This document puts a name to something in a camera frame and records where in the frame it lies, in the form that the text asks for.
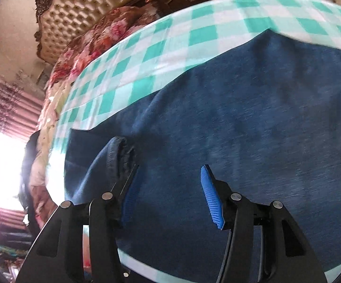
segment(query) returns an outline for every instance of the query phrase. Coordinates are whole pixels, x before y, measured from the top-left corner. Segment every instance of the wall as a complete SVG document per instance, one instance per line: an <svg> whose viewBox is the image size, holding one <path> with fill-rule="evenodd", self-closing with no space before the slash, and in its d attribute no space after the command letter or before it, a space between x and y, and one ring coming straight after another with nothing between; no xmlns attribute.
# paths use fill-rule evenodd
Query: wall
<svg viewBox="0 0 341 283"><path fill-rule="evenodd" d="M24 88L24 91L39 99L44 98L44 92L35 84L35 82L43 71L44 66L44 63L38 62L34 64L31 73L28 74L0 49L0 78L8 83L17 83ZM20 73L20 81L17 80L18 73Z"/></svg>

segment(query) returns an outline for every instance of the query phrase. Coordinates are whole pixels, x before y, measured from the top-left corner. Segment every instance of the carved wooden frame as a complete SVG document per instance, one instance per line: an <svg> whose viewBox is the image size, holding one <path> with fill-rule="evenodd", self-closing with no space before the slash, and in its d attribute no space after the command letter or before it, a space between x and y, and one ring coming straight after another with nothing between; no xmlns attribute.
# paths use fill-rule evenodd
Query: carved wooden frame
<svg viewBox="0 0 341 283"><path fill-rule="evenodd" d="M42 44L41 44L41 38L42 38L42 25L41 25L41 20L40 17L41 15L47 11L51 4L52 4L53 0L35 0L35 4L36 4L36 10L35 10L35 15L37 18L37 23L38 23L38 31L34 33L34 38L35 40L38 42L38 46L37 46L37 56L44 60L41 57L41 50L42 50Z"/></svg>

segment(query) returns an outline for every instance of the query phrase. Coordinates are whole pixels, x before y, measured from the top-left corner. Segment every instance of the metal pivot screw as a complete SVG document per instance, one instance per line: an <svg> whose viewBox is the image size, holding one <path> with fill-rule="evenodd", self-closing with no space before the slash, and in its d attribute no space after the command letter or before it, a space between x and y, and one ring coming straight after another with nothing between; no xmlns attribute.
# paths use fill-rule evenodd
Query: metal pivot screw
<svg viewBox="0 0 341 283"><path fill-rule="evenodd" d="M274 201L273 202L273 206L276 208L276 209L281 209L283 208L283 203L281 201Z"/></svg>
<svg viewBox="0 0 341 283"><path fill-rule="evenodd" d="M112 197L113 197L113 194L111 192L105 192L101 196L101 198L104 200L110 200Z"/></svg>
<svg viewBox="0 0 341 283"><path fill-rule="evenodd" d="M234 201L240 201L241 200L241 194L238 194L237 192L234 192L231 195L231 199L234 200Z"/></svg>
<svg viewBox="0 0 341 283"><path fill-rule="evenodd" d="M61 207L62 209L67 209L67 208L70 207L70 205L71 205L71 202L67 200L67 201L63 201L63 202L60 204L60 207Z"/></svg>

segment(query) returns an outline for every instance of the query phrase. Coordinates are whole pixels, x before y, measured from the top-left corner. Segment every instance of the bed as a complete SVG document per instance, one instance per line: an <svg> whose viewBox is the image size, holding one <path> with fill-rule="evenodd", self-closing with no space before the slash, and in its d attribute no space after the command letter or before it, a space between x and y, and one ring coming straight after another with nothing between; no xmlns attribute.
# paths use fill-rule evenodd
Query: bed
<svg viewBox="0 0 341 283"><path fill-rule="evenodd" d="M91 129L180 74L272 29L341 49L341 7L324 0L214 0L148 24L90 63L70 86L54 131L46 188L64 200L69 130ZM124 265L155 282L186 282L120 251ZM326 273L329 282L341 266Z"/></svg>
<svg viewBox="0 0 341 283"><path fill-rule="evenodd" d="M159 20L154 9L143 7L144 0L36 0L36 4L37 55L54 65L40 116L39 155L30 177L42 224L64 200L70 129L95 127L188 69L266 29L341 49L341 7L325 0L213 0ZM129 24L121 26L123 21ZM106 34L109 41L99 42L107 39L101 37ZM84 253L87 261L87 250ZM155 282L184 281L123 251L120 257ZM337 271L328 275L334 277Z"/></svg>

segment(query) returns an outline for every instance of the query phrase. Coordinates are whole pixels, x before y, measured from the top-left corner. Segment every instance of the bright window light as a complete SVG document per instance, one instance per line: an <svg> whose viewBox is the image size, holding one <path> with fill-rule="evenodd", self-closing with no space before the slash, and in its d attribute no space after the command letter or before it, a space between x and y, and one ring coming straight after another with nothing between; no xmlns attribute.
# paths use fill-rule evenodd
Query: bright window light
<svg viewBox="0 0 341 283"><path fill-rule="evenodd" d="M21 209L17 196L25 143L0 133L0 207Z"/></svg>

